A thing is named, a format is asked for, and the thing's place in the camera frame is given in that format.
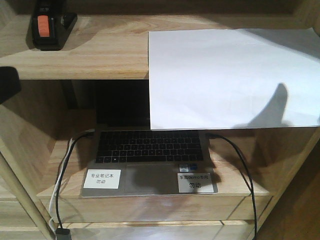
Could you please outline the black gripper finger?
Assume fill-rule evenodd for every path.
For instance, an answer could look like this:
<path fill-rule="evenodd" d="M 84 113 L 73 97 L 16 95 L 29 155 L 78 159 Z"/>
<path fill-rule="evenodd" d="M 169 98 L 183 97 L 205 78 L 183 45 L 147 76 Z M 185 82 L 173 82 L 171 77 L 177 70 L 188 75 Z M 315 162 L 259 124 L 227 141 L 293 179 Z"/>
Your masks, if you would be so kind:
<path fill-rule="evenodd" d="M 0 67 L 0 103 L 12 98 L 21 91 L 18 71 L 12 66 Z"/>

